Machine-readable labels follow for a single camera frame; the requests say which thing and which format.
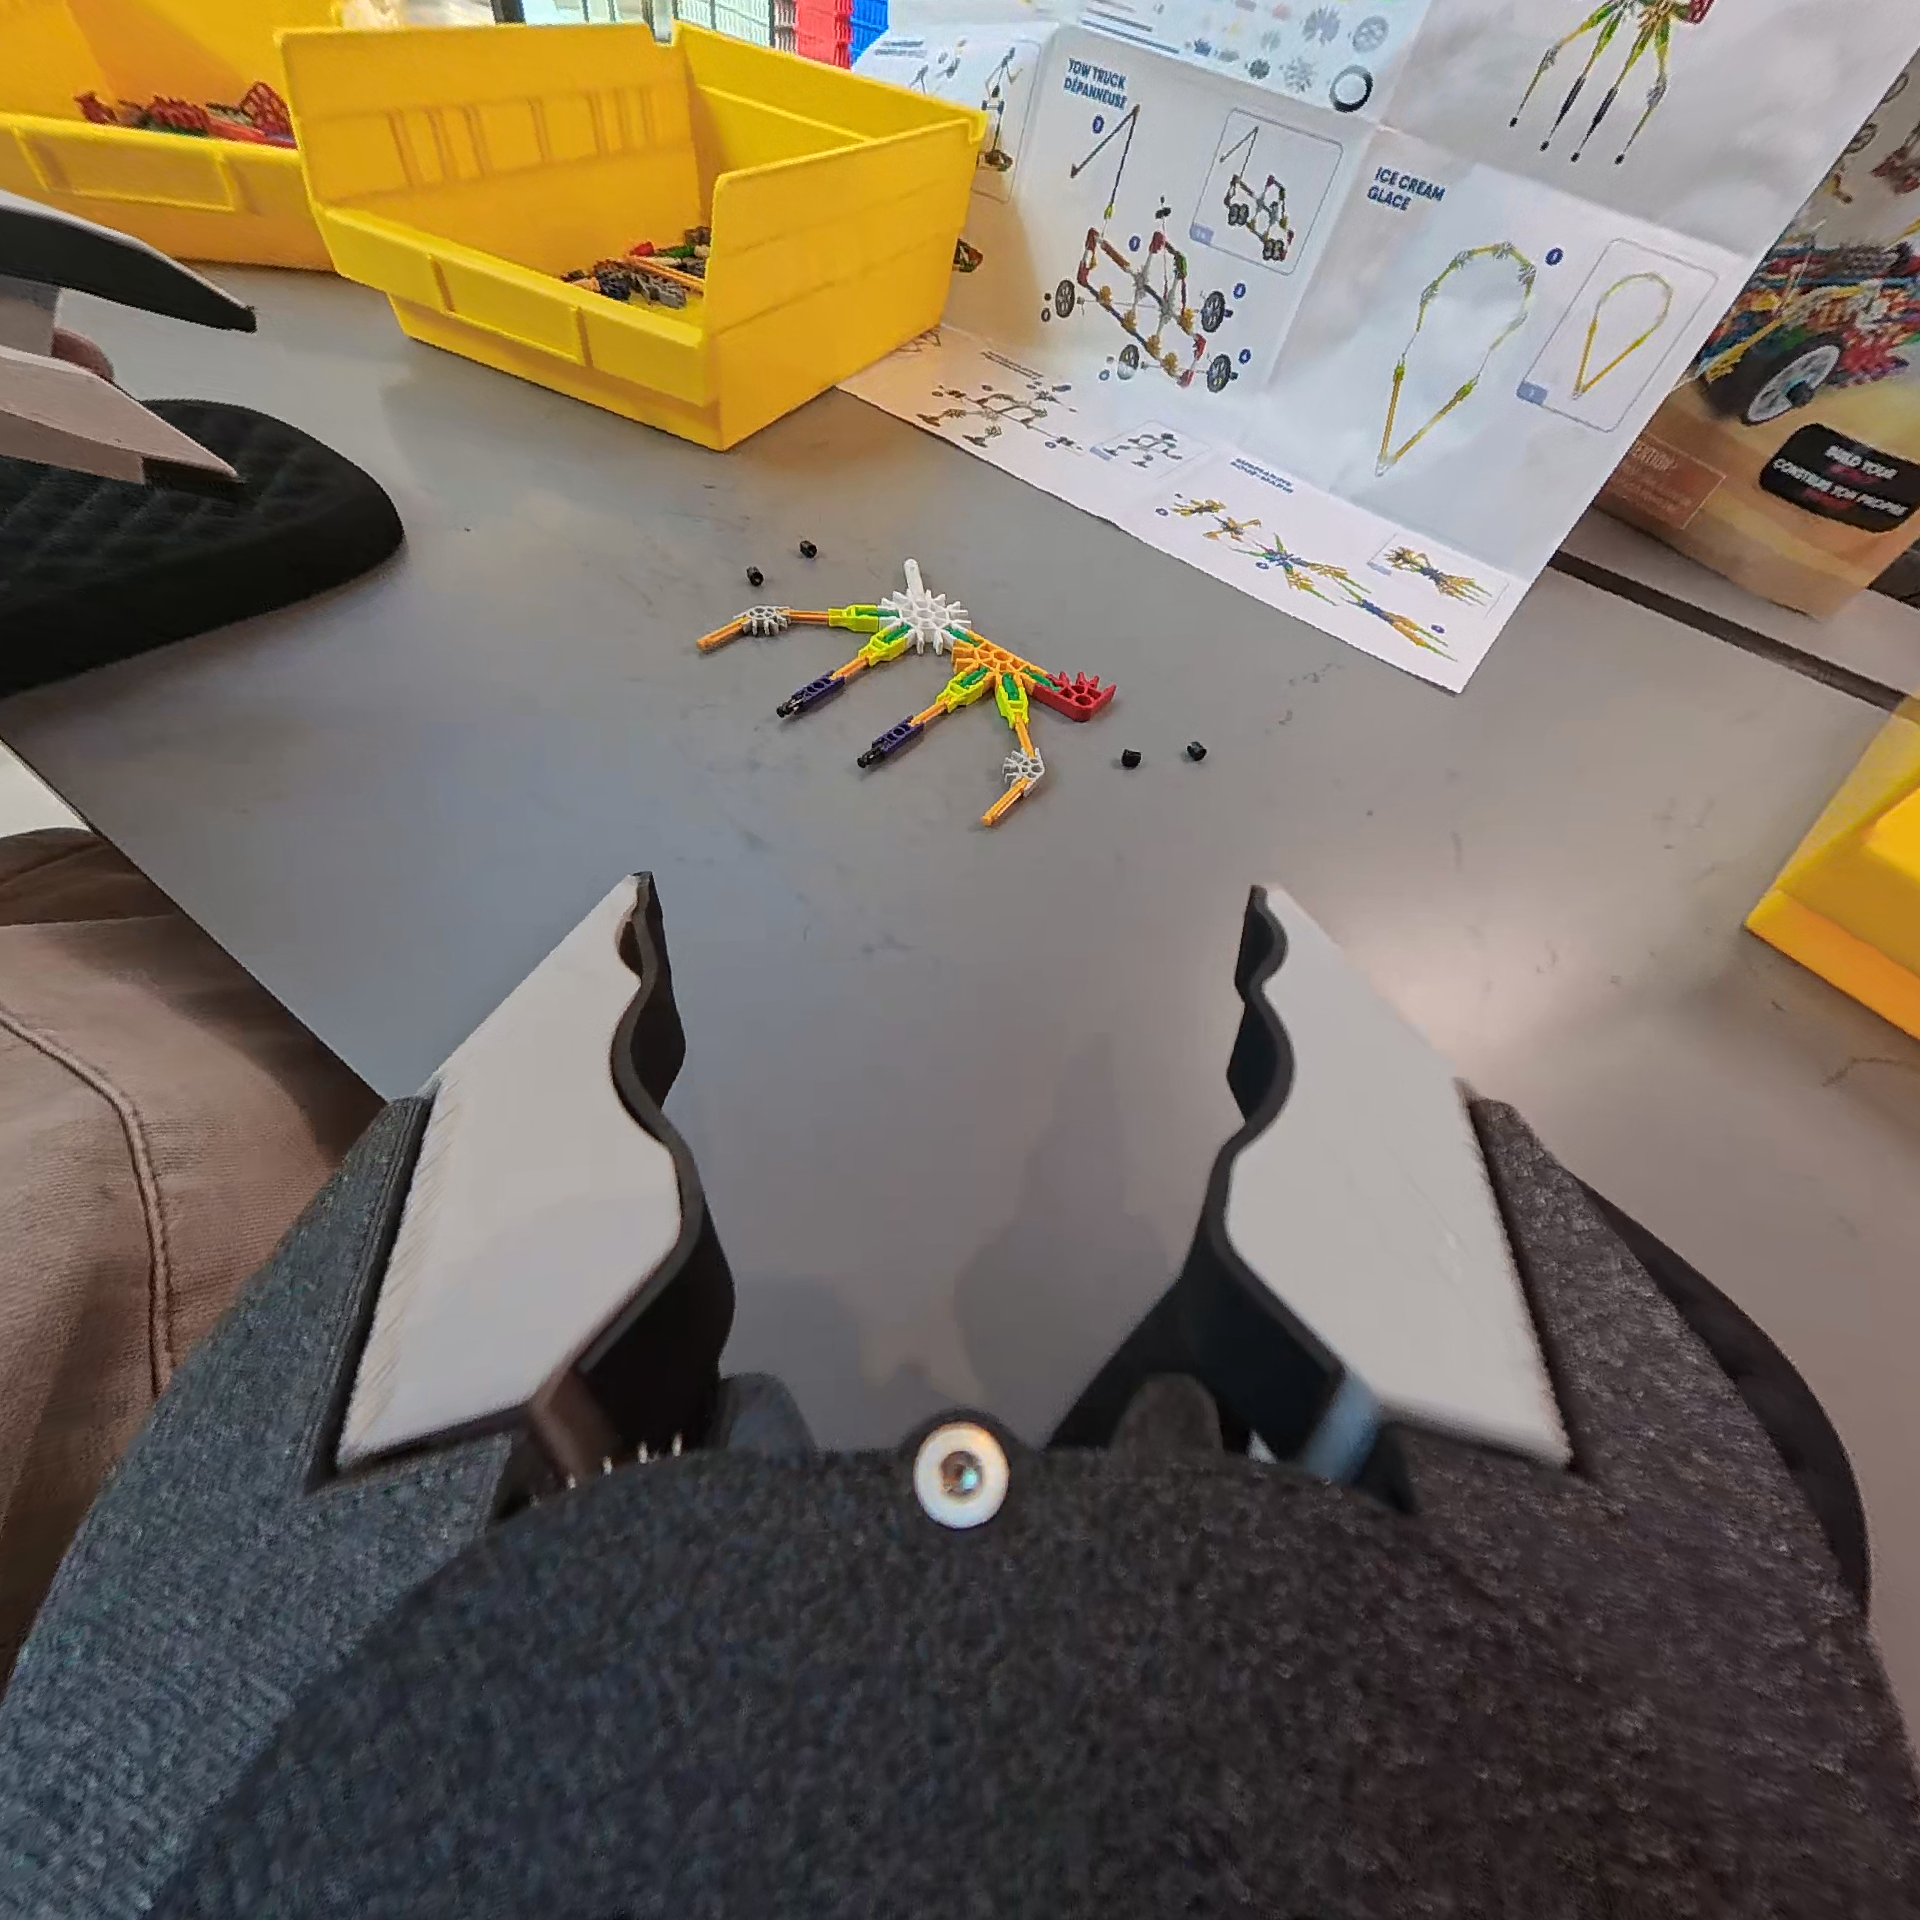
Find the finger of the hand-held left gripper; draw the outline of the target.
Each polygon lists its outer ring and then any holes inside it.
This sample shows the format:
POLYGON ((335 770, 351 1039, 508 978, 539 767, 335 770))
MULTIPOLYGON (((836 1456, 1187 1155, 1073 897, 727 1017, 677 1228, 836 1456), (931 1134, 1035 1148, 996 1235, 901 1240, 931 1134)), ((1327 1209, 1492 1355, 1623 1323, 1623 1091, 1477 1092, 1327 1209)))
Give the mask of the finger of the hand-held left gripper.
POLYGON ((110 379, 3 351, 3 455, 141 487, 238 487, 240 474, 110 379))
POLYGON ((255 331, 249 305, 155 248, 38 201, 3 204, 3 347, 49 351, 63 292, 207 330, 255 331))

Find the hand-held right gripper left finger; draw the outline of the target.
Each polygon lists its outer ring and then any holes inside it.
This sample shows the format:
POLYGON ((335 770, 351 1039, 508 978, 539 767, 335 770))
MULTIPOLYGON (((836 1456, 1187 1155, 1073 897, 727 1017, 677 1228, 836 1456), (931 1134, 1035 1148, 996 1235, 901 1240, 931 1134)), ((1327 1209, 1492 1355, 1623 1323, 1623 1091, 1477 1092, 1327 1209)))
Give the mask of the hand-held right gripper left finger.
POLYGON ((665 1116, 683 1058, 655 882, 632 873, 422 1089, 341 1470, 508 1434, 575 1482, 701 1440, 735 1294, 665 1116))

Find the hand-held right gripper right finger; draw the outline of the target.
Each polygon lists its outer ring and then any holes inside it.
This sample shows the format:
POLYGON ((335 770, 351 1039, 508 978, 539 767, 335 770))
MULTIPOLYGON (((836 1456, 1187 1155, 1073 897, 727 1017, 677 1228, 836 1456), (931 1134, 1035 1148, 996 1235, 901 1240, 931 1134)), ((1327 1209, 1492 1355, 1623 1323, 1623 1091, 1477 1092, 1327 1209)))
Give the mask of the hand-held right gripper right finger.
POLYGON ((1278 887, 1235 966, 1238 1112, 1167 1291, 1051 1435, 1105 1447, 1187 1377, 1229 1442, 1360 1483, 1400 1430, 1573 1468, 1496 1187, 1452 1066, 1278 887))

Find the yellow plastic bin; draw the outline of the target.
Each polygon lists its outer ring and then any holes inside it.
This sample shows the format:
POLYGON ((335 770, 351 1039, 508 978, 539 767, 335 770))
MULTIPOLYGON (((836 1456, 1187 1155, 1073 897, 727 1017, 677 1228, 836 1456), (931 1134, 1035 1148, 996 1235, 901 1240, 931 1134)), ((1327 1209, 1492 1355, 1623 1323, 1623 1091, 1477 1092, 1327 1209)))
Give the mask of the yellow plastic bin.
POLYGON ((980 111, 679 25, 279 36, 332 266, 420 345, 732 449, 933 330, 980 111), (559 276, 711 228, 704 297, 559 276))
POLYGON ((3 186, 180 262, 329 272, 296 151, 97 129, 76 97, 286 102, 279 36, 332 31, 327 3, 4 3, 3 186))
POLYGON ((1885 721, 1744 928, 1917 1036, 1917 700, 1885 721))

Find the colourful construction toy model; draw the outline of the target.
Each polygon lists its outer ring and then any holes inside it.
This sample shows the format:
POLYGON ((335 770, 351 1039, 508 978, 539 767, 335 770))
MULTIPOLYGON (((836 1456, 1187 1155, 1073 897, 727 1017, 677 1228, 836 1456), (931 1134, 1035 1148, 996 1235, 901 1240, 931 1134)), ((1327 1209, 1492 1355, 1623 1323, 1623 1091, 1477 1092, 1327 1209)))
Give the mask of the colourful construction toy model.
POLYGON ((1035 707, 1073 724, 1085 724, 1110 708, 1118 697, 1118 689, 1099 676, 1064 675, 987 641, 958 602, 924 586, 919 564, 911 561, 903 564, 903 588, 885 595, 877 603, 809 614, 791 609, 791 614, 791 628, 798 624, 828 626, 862 638, 853 659, 828 672, 840 676, 846 686, 903 657, 945 660, 948 680, 937 697, 908 715, 924 722, 924 735, 945 715, 976 705, 992 705, 1012 739, 1011 752, 1035 752, 1040 756, 1033 743, 1031 713, 1035 707))

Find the grey desk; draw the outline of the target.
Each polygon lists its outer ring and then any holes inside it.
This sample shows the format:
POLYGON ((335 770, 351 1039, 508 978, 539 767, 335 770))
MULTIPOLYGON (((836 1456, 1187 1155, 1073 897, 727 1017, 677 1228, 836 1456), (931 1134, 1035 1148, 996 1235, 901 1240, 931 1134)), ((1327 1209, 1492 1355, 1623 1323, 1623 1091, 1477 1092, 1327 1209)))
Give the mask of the grey desk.
POLYGON ((255 334, 63 311, 135 393, 341 450, 405 548, 16 697, 4 740, 376 1092, 654 873, 732 1362, 832 1447, 948 1404, 1043 1435, 1088 1315, 1121 1328, 1184 1255, 1236 1122, 1243 900, 1278 886, 1809 1380, 1916 1720, 1916 1044, 1744 930, 1916 683, 1907 609, 1827 641, 1697 588, 1755 655, 1549 569, 1446 695, 849 395, 711 455, 409 343, 342 280, 225 281, 255 334), (992 705, 855 767, 945 660, 780 721, 856 634, 697 650, 909 561, 1118 689, 1031 712, 1046 770, 996 828, 992 705))

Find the black mesh wrist rest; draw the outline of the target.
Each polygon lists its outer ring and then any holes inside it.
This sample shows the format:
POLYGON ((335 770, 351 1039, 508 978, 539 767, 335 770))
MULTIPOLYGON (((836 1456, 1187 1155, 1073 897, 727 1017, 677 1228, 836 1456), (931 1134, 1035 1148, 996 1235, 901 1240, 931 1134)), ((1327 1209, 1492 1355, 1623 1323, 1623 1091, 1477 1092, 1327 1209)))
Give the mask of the black mesh wrist rest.
POLYGON ((221 455, 238 495, 143 487, 3 462, 3 694, 292 609, 399 552, 383 487, 257 409, 155 400, 159 420, 221 455))

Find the pile of red and dark pieces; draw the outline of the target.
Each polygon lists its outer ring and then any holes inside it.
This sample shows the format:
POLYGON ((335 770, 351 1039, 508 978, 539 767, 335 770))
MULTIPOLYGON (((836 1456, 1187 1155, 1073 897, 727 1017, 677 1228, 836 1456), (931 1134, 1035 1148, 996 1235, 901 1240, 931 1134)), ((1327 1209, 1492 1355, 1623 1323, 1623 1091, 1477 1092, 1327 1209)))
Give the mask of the pile of red and dark pieces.
POLYGON ((235 103, 197 103, 161 95, 129 102, 88 90, 76 97, 76 108, 83 121, 97 129, 220 139, 283 154, 296 148, 291 108, 265 81, 249 86, 235 103))

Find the beige jacket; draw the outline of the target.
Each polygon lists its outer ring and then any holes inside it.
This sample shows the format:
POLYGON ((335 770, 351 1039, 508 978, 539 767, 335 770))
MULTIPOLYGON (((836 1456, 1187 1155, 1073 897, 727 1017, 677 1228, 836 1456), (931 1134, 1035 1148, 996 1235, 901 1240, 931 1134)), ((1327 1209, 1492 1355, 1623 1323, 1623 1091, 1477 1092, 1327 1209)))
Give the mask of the beige jacket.
POLYGON ((3 1676, 155 1402, 380 1108, 103 838, 4 838, 3 1676))

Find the pile of colourful construction pieces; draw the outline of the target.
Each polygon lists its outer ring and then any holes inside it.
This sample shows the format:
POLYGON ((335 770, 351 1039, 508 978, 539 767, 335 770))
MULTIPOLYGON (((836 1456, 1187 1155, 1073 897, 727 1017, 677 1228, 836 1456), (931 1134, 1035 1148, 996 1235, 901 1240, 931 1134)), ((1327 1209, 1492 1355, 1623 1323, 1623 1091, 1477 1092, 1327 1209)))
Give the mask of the pile of colourful construction pieces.
POLYGON ((713 232, 689 227, 677 243, 640 241, 559 280, 611 302, 686 311, 704 297, 711 252, 713 232))

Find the construction toy set box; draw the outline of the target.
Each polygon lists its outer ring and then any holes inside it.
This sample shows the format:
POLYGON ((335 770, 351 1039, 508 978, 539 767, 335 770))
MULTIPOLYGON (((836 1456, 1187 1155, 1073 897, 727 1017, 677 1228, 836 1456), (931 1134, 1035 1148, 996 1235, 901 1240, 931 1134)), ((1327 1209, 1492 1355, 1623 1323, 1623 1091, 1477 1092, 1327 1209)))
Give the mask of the construction toy set box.
POLYGON ((1917 535, 1917 63, 1766 249, 1596 503, 1829 617, 1917 535))

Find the white folded instruction sheet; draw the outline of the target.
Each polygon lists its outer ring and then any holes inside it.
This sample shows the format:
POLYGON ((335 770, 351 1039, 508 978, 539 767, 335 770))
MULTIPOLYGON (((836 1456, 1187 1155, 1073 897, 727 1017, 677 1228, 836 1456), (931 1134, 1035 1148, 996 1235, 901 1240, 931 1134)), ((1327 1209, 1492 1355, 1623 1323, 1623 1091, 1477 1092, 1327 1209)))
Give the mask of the white folded instruction sheet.
POLYGON ((891 6, 987 118, 885 414, 1440 689, 1689 369, 1917 6, 891 6))

